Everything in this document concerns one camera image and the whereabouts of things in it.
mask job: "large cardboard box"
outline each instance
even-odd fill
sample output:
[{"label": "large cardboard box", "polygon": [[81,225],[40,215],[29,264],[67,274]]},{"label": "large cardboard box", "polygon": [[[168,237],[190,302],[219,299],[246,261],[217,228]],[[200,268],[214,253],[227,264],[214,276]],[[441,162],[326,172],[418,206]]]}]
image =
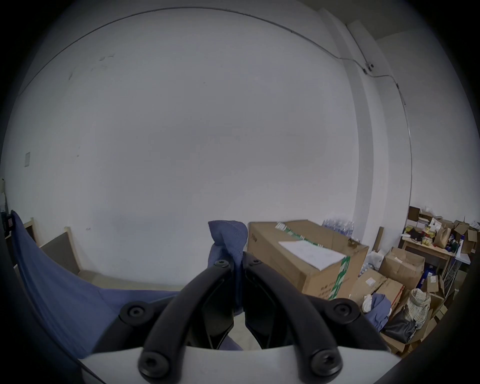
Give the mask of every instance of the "large cardboard box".
[{"label": "large cardboard box", "polygon": [[[285,224],[291,232],[275,228],[275,222],[250,223],[248,251],[283,275],[302,293],[322,299],[348,298],[367,255],[368,246],[308,220],[289,221]],[[318,270],[278,243],[298,241],[295,234],[340,252],[345,258]]]},{"label": "large cardboard box", "polygon": [[407,289],[414,289],[423,274],[424,264],[424,257],[393,247],[384,257],[378,272],[402,283]]},{"label": "large cardboard box", "polygon": [[377,271],[369,268],[353,285],[349,299],[353,300],[359,307],[361,307],[364,297],[374,293],[385,281],[387,281],[385,276],[382,276]]}]

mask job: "green tape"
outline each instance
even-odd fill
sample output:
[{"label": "green tape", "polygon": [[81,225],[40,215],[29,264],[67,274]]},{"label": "green tape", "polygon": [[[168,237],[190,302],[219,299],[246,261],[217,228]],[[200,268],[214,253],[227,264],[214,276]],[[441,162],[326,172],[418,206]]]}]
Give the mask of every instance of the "green tape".
[{"label": "green tape", "polygon": [[335,285],[332,288],[332,292],[330,292],[330,295],[328,296],[329,300],[335,299],[336,296],[338,295],[338,291],[342,286],[343,279],[347,274],[349,264],[350,264],[350,256],[344,257],[342,259],[342,264],[340,265],[340,272],[338,272],[338,276],[336,277]]},{"label": "green tape", "polygon": [[[317,247],[323,247],[322,244],[314,243],[313,241],[310,241],[306,239],[304,236],[299,235],[298,233],[295,233],[292,231],[285,223],[278,222],[275,226],[276,229],[279,229],[287,234],[289,234],[291,237],[296,238],[297,240],[304,240],[306,242],[309,242],[310,244],[316,245]],[[328,296],[329,300],[335,299],[336,296],[338,295],[338,291],[340,290],[340,287],[342,286],[343,279],[345,275],[347,274],[348,266],[350,264],[350,256],[346,256],[342,259],[342,264],[340,265],[340,271],[338,272],[338,276],[336,277],[335,284],[332,288],[332,292],[330,292],[330,295]]]},{"label": "green tape", "polygon": [[281,231],[284,231],[286,232],[287,234],[289,234],[291,237],[294,237],[296,238],[297,240],[305,240],[306,242],[310,243],[310,244],[313,244],[313,245],[316,245],[317,247],[324,247],[322,244],[318,244],[318,243],[314,243],[313,241],[310,241],[308,239],[305,238],[305,236],[302,236],[302,235],[299,235],[298,233],[295,233],[294,231],[292,231],[289,227],[287,227],[287,225],[285,223],[281,223],[281,222],[278,222],[275,226],[275,228],[281,230]]}]

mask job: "ceiling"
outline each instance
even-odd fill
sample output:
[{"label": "ceiling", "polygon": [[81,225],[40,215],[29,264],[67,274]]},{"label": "ceiling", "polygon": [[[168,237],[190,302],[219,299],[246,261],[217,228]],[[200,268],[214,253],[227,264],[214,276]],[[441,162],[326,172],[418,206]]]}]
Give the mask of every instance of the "ceiling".
[{"label": "ceiling", "polygon": [[375,40],[425,26],[403,0],[300,0],[314,10],[327,9],[343,23],[360,20]]}]

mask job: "blue fabric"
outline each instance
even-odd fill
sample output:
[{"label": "blue fabric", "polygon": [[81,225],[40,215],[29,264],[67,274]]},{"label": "blue fabric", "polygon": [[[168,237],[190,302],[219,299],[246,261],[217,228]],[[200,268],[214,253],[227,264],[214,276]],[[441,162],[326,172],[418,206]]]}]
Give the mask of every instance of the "blue fabric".
[{"label": "blue fabric", "polygon": [[388,322],[391,307],[392,303],[385,295],[374,293],[372,295],[372,309],[365,314],[365,317],[380,332]]},{"label": "blue fabric", "polygon": [[[126,303],[135,300],[152,302],[177,294],[171,291],[96,287],[45,255],[30,237],[19,216],[14,211],[12,214],[15,220],[15,230],[12,231],[14,256],[29,299],[48,333],[77,359],[85,358],[93,351],[102,333]],[[240,243],[237,238],[230,240],[229,231],[222,230],[229,222],[222,221],[224,224],[221,225],[215,223],[209,223],[215,229],[212,230],[212,236],[215,232],[215,242],[219,241],[218,235],[222,234],[223,242],[228,244],[227,249],[233,251],[232,258],[237,260],[239,250],[235,249],[234,244],[240,246]],[[209,261],[219,255],[217,250],[212,247]],[[239,349],[231,342],[232,349]]]},{"label": "blue fabric", "polygon": [[243,247],[247,243],[248,230],[245,224],[239,221],[216,220],[209,221],[210,233],[214,244],[208,255],[208,266],[217,260],[233,259],[235,265],[235,314],[242,312],[241,304],[241,274],[243,271]]}]

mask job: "black plastic bag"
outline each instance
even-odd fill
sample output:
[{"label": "black plastic bag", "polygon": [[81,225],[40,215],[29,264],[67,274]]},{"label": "black plastic bag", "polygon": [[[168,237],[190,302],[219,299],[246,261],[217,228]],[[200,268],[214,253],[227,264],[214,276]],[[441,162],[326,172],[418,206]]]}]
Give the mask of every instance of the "black plastic bag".
[{"label": "black plastic bag", "polygon": [[388,337],[406,344],[415,333],[415,321],[405,318],[404,308],[385,325],[382,332]]}]

